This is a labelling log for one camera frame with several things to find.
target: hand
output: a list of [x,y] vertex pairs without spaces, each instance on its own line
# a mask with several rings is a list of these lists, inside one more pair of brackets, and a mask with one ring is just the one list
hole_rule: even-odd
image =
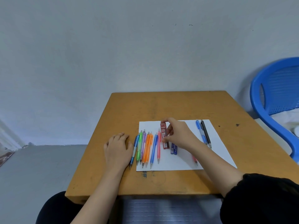
[[128,134],[122,132],[113,135],[109,141],[104,144],[106,171],[123,174],[133,154],[133,144],[131,142],[129,142],[128,149],[126,149],[125,141],[128,137]]
[[178,147],[190,150],[195,147],[197,143],[202,143],[189,129],[184,121],[177,121],[170,117],[162,120],[161,123],[169,122],[170,125],[166,130],[167,137],[162,139],[162,142],[171,142],[176,144]]

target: blue plastic chair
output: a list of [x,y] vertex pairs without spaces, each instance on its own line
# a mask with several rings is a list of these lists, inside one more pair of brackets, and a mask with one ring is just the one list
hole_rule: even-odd
[[260,119],[291,147],[299,162],[299,139],[270,115],[299,108],[299,57],[276,61],[263,68],[250,86],[250,100]]

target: pink mechanical pencil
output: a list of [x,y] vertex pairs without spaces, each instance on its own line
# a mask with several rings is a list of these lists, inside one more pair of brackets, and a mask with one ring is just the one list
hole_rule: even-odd
[[162,137],[162,135],[161,135],[161,131],[160,131],[160,129],[158,130],[158,151],[157,151],[157,160],[158,160],[158,164],[159,164],[159,162],[160,162],[160,144],[161,144],[161,137]]

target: forearm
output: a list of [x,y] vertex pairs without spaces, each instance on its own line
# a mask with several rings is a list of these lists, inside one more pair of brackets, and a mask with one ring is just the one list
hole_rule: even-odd
[[243,173],[241,171],[230,165],[200,141],[193,143],[189,151],[199,161],[222,196],[225,197],[242,180]]
[[71,224],[106,224],[118,194],[121,177],[122,173],[106,171]]

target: black sleeve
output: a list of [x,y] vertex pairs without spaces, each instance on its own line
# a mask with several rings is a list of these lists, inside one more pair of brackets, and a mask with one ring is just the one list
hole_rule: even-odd
[[226,223],[299,223],[299,185],[286,178],[244,174],[220,209]]

